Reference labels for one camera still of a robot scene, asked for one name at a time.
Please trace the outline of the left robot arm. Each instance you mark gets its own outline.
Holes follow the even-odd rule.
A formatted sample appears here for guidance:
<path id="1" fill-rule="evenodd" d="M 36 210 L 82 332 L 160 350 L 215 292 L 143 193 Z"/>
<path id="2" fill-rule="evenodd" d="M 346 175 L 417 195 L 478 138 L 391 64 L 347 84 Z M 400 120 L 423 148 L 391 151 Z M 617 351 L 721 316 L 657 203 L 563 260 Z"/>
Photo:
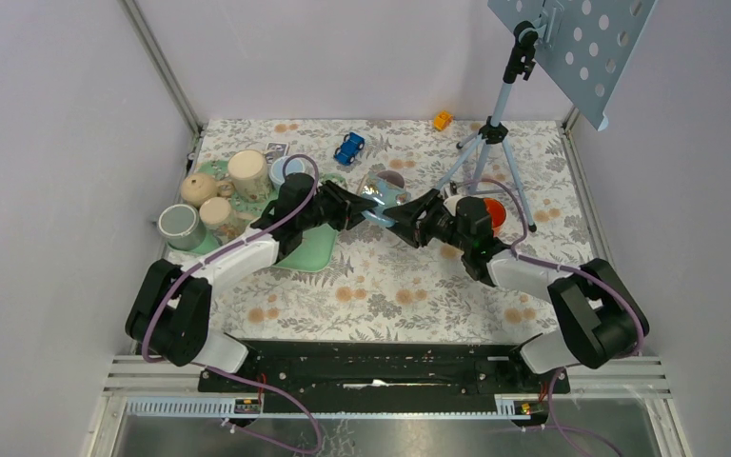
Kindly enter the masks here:
<path id="1" fill-rule="evenodd" d="M 166 259 L 146 273 L 125 323 L 126 334 L 152 362 L 220 369 L 236 391 L 254 385 L 255 363 L 241 341 L 209 327 L 212 300 L 252 273 L 284 260 L 310 229 L 352 229 L 364 221 L 375 201 L 331 181 L 318 184 L 306 173 L 292 173 L 261 216 L 231 243 L 180 266 Z"/>

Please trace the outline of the orange mug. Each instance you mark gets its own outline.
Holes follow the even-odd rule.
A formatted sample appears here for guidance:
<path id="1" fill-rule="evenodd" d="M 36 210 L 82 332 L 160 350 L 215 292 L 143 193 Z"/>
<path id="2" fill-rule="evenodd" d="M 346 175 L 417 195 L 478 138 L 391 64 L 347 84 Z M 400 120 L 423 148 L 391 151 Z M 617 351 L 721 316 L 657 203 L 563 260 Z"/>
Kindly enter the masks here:
<path id="1" fill-rule="evenodd" d="M 484 198 L 483 201 L 486 211 L 491 217 L 493 234 L 499 235 L 507 218 L 505 206 L 493 198 Z"/>

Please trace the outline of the blue mug yellow inside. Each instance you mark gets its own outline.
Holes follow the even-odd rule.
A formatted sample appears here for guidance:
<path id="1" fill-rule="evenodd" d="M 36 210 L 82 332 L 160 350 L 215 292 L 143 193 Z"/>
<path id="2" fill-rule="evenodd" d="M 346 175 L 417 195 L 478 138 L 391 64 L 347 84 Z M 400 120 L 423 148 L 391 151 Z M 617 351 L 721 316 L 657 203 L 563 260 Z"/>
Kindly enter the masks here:
<path id="1" fill-rule="evenodd" d="M 403 186 L 397 186 L 374 173 L 361 180 L 357 194 L 376 204 L 374 208 L 362 212 L 364 218 L 386 229 L 392 227 L 395 221 L 385 216 L 385 210 L 403 205 L 411 199 L 411 193 Z"/>

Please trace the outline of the mauve pink mug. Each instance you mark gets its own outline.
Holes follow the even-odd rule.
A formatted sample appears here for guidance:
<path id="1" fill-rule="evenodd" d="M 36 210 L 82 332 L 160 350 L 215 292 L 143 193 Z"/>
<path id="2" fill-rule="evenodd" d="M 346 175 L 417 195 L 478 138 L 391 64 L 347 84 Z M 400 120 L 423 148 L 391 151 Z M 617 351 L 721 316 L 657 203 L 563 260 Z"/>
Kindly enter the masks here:
<path id="1" fill-rule="evenodd" d="M 405 187 L 405 178 L 401 173 L 397 171 L 386 169 L 378 172 L 377 176 L 387 181 L 392 186 L 398 187 L 400 189 L 403 189 Z"/>

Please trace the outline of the light blue upside-down mug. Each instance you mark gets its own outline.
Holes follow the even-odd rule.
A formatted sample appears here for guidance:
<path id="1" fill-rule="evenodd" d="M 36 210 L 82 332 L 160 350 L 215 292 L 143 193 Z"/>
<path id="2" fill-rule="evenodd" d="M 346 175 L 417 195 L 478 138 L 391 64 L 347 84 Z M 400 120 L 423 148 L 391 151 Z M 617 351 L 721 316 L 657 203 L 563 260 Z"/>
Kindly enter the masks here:
<path id="1" fill-rule="evenodd" d="M 282 156 L 273 161 L 268 170 L 268 177 L 275 189 L 279 189 L 286 181 L 286 176 L 294 173 L 306 173 L 303 159 L 292 159 Z"/>

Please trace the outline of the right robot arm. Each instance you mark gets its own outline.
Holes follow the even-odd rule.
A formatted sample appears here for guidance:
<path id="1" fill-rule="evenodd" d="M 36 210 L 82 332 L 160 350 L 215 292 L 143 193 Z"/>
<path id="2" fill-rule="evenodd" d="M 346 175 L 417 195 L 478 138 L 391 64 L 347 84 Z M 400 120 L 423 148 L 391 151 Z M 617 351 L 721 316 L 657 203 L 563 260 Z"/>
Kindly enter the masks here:
<path id="1" fill-rule="evenodd" d="M 484 199 L 474 196 L 445 199 L 433 189 L 383 214 L 414 248 L 439 240 L 459 249 L 473 280 L 551 304 L 557 329 L 520 344 L 507 368 L 515 389 L 534 390 L 556 368 L 599 368 L 640 350 L 648 322 L 607 261 L 571 267 L 517 253 L 495 236 Z"/>

